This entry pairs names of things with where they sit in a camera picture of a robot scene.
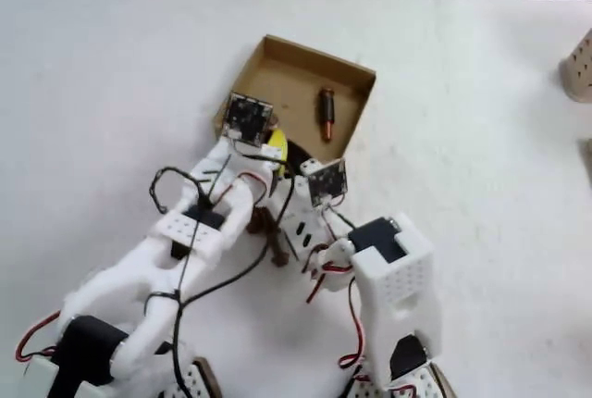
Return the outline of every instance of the copper bullet tip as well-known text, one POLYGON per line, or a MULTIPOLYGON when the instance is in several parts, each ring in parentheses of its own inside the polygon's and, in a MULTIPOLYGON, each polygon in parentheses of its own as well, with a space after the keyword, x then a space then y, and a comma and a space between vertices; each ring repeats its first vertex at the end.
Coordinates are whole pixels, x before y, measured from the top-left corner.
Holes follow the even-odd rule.
POLYGON ((325 129, 323 130, 323 139, 327 142, 331 140, 333 136, 333 124, 331 122, 325 122, 325 129))

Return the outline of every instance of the red wire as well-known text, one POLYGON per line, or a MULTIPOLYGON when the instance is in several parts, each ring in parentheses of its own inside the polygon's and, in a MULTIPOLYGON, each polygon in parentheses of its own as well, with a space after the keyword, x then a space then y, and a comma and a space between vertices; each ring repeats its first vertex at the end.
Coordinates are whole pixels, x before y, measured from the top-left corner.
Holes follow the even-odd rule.
POLYGON ((339 359, 338 365, 343 369, 354 366, 360 360, 360 358, 362 357, 362 353, 364 352, 364 330, 362 329, 362 324, 358 320, 358 317, 355 314, 355 309, 353 308, 352 286, 354 282, 355 278, 352 278, 350 281, 350 285, 348 286, 348 296, 350 302, 351 317, 353 318, 355 331, 358 334, 358 350, 355 354, 346 354, 339 359))
POLYGON ((343 204, 343 201, 345 201, 345 194, 341 195, 341 199, 339 199, 339 202, 337 202, 336 204, 332 205, 332 207, 336 207, 336 206, 340 206, 341 204, 343 204))
POLYGON ((261 200, 267 194, 267 184, 265 183, 264 179, 261 176, 255 174, 255 173, 252 173, 251 171, 243 171, 243 172, 239 173, 239 175, 237 176, 237 179, 241 176, 250 176, 253 179, 259 180, 261 183, 263 183, 264 192, 261 196, 259 196, 259 199, 257 199, 257 201, 255 201, 256 205, 259 204, 259 202, 261 202, 261 200))
POLYGON ((308 269, 308 265, 311 262, 311 256, 315 253, 320 253, 323 250, 326 250, 327 248, 329 248, 329 246, 326 243, 319 243, 318 245, 315 245, 313 247, 313 249, 311 250, 311 252, 306 257, 306 262, 304 263, 304 267, 302 268, 302 273, 306 273, 306 270, 308 269))
MULTIPOLYGON (((31 358, 33 358, 34 354, 22 354, 22 351, 25 348, 25 345, 27 345, 27 342, 29 342, 29 340, 37 332, 37 330, 42 329, 43 327, 45 327, 46 325, 48 325, 51 322, 54 322, 59 317, 59 313, 60 313, 59 310, 57 312, 54 312, 46 319, 35 324, 33 327, 31 327, 29 330, 27 330, 25 335, 22 337, 22 339, 18 343, 17 350, 15 351, 15 358, 17 361, 19 361, 20 363, 28 363, 29 361, 31 361, 31 358)), ((55 350, 54 347, 47 347, 47 348, 41 350, 41 352, 39 352, 39 354, 43 354, 45 356, 51 356, 54 353, 54 350, 55 350)))
POLYGON ((226 194, 230 191, 235 180, 240 178, 241 176, 250 176, 251 178, 253 178, 255 180, 259 180, 261 183, 263 183, 265 191, 261 194, 261 196, 259 196, 259 199, 257 199, 254 204, 257 205, 257 204, 259 204, 259 202, 261 202, 261 200, 267 194, 267 184, 265 183, 263 178, 261 178, 261 176, 258 176, 255 173, 252 173, 251 171, 243 171, 243 172, 239 173, 237 175, 237 177, 232 181, 232 183, 228 187, 226 187, 226 189, 220 194, 220 197, 218 197, 218 200, 216 201, 214 206, 218 205, 222 201, 222 199, 224 199, 224 196, 226 196, 226 194))
POLYGON ((405 384, 404 386, 400 386, 397 389, 392 389, 391 391, 398 392, 401 395, 403 395, 403 392, 411 391, 411 398, 417 397, 417 388, 412 384, 405 384))
POLYGON ((324 280, 325 280, 325 273, 323 273, 321 276, 319 276, 318 281, 316 282, 316 285, 313 288, 313 291, 311 292, 311 294, 308 295, 308 298, 306 298, 307 304, 310 304, 311 301, 313 301, 313 299, 316 296, 316 293, 318 292, 318 289, 321 288, 321 284, 323 283, 324 280))
POLYGON ((214 203, 214 206, 218 205, 222 201, 222 199, 224 199, 224 196, 226 196, 226 193, 228 193, 231 188, 232 188, 232 183, 228 187, 226 187, 224 189, 224 191, 220 194, 220 197, 218 197, 218 200, 214 203))
POLYGON ((333 261, 327 261, 325 264, 323 264, 322 268, 324 271, 331 271, 333 273, 347 273, 352 270, 353 266, 334 266, 333 261))

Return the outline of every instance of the cardboard box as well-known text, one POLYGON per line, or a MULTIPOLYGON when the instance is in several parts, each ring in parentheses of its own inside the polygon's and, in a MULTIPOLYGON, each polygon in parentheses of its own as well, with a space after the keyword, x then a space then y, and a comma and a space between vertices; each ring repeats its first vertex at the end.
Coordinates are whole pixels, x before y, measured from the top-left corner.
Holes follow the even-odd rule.
MULTIPOLYGON (((362 115, 376 73, 340 58, 267 35, 232 86, 232 92, 268 102, 287 137, 321 162, 342 157, 362 115), (317 120, 321 88, 335 92, 333 139, 321 136, 317 120)), ((216 115, 219 133, 226 103, 216 115)))

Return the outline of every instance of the white table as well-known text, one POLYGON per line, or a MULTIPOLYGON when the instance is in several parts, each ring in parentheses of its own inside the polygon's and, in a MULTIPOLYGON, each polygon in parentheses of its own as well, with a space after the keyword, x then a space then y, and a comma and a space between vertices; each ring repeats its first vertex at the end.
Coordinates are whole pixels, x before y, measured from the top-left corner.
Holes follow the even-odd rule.
MULTIPOLYGON (((0 0, 1 394, 22 371, 21 332, 142 237, 155 170, 214 143, 211 117, 273 33, 377 71, 343 211, 403 210, 436 244, 439 363, 457 393, 590 396, 592 192, 577 141, 592 106, 564 95, 556 69, 591 26, 584 1, 0 0)), ((244 267, 259 245, 247 241, 205 283, 244 267)), ((265 264, 195 305, 185 325, 226 396, 340 389, 347 299, 305 305, 311 287, 265 264)))

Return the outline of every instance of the black circuit board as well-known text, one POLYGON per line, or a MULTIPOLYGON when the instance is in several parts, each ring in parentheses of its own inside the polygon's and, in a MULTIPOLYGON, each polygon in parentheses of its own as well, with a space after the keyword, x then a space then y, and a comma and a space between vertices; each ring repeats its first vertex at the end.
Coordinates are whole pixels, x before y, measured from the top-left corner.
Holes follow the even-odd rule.
POLYGON ((231 93, 222 133, 230 139, 261 146, 273 107, 246 95, 231 93))
POLYGON ((337 160, 315 171, 307 179, 313 206, 321 205, 327 196, 334 199, 348 191, 344 159, 337 160))

